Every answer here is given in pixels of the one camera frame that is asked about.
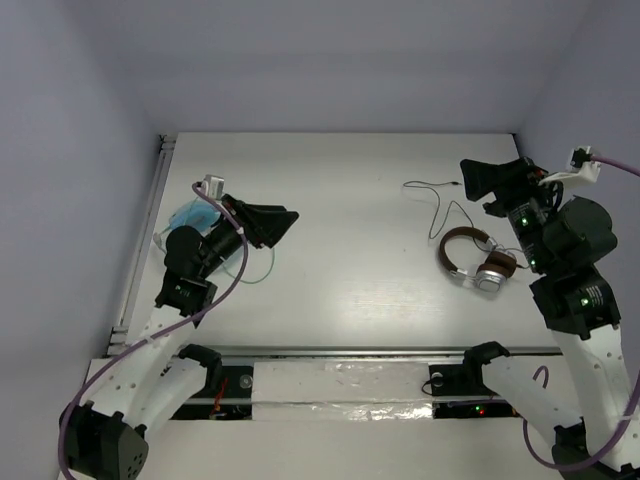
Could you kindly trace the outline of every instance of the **white wall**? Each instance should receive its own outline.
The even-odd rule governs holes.
[[[562,66],[537,99],[518,135],[523,154],[564,168],[570,150],[594,145],[606,156],[640,167],[640,2],[595,2]],[[613,217],[618,248],[601,261],[623,316],[630,370],[640,366],[640,178],[603,166],[597,186],[576,192]]]
[[[58,416],[104,350],[156,158],[80,5],[0,2],[2,478],[54,477]]]
[[[590,0],[88,0],[159,131],[515,132]]]

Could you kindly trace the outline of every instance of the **robotic arm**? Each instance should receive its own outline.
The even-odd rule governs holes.
[[[583,150],[574,156],[573,163],[590,161]],[[466,380],[498,393],[531,423],[556,464],[538,460],[564,478],[640,477],[640,385],[632,392],[620,313],[594,266],[617,246],[609,214],[581,197],[560,208],[562,190],[528,158],[504,165],[463,160],[461,168],[467,198],[495,194],[486,213],[509,219],[531,269],[543,275],[531,285],[534,301],[569,365],[582,414],[551,398],[496,342],[465,352]]]
[[[203,192],[210,189],[204,183],[194,191],[207,199]],[[182,348],[203,312],[215,305],[217,287],[207,277],[247,241],[255,248],[273,248],[299,216],[282,206],[250,205],[230,195],[222,197],[222,205],[225,215],[206,236],[183,226],[167,237],[162,289],[139,341],[122,359],[114,359],[112,369],[102,371],[102,384],[89,388],[88,382],[80,401],[63,412],[65,466],[98,480],[135,479],[147,459],[147,439],[188,398],[203,389],[213,395],[219,390],[220,355],[199,345]],[[64,468],[63,473],[73,478]]]

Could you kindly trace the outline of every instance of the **gray wall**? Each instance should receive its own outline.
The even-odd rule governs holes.
[[[54,477],[58,416],[104,349],[154,171],[150,122],[77,27],[81,3],[0,2],[3,478]]]
[[[606,156],[640,167],[640,2],[595,2],[559,70],[520,130],[522,153],[563,169],[570,150],[593,145]],[[601,262],[623,316],[629,369],[640,366],[640,178],[603,166],[596,186],[577,194],[609,210],[618,248]]]
[[[87,0],[160,131],[515,132],[590,0]]]

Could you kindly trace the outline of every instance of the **blue face mask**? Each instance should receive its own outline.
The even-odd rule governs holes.
[[[220,212],[208,203],[198,199],[181,206],[169,218],[169,230],[174,230],[183,225],[195,228],[200,233],[205,233],[220,218]]]

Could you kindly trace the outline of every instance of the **brown headphones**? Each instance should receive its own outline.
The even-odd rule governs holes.
[[[470,276],[465,270],[456,267],[447,256],[445,246],[449,240],[455,237],[471,237],[491,247],[489,255],[482,265],[478,267],[475,276]],[[440,241],[438,259],[442,266],[451,272],[452,275],[471,278],[477,288],[486,292],[499,291],[502,285],[507,282],[507,279],[513,276],[517,268],[514,255],[504,248],[498,247],[487,233],[473,227],[457,227],[449,230]]]

